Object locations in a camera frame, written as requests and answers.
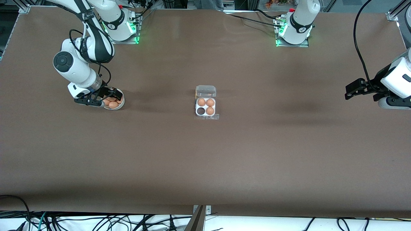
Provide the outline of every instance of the blue cable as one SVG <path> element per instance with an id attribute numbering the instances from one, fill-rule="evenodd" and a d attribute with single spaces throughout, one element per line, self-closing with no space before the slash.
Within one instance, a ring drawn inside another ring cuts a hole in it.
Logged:
<path id="1" fill-rule="evenodd" d="M 42 221 L 43 221 L 45 215 L 46 215 L 46 212 L 44 212 L 42 217 L 40 218 L 39 227 L 37 228 L 37 231 L 40 231 L 42 229 Z"/>

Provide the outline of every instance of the egg carton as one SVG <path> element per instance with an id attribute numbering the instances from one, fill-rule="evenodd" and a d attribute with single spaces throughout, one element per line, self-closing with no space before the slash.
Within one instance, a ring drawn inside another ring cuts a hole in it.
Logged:
<path id="1" fill-rule="evenodd" d="M 196 115 L 201 119 L 218 120 L 220 115 L 215 113 L 215 105 L 216 101 L 214 98 L 197 98 Z"/>

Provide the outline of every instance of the table surface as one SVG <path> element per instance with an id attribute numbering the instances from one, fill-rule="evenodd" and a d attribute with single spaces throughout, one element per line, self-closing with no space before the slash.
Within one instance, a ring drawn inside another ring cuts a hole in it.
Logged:
<path id="1" fill-rule="evenodd" d="M 310 47 L 288 48 L 221 12 L 155 11 L 140 44 L 115 45 L 126 103 L 108 111 L 75 104 L 52 66 L 79 20 L 33 7 L 0 63 L 0 193 L 33 210 L 411 217 L 410 112 L 344 99 L 364 77 L 353 20 L 320 13 Z M 360 17 L 358 45 L 371 76 L 405 51 L 384 14 Z M 196 118 L 201 84 L 217 88 L 219 120 Z"/>

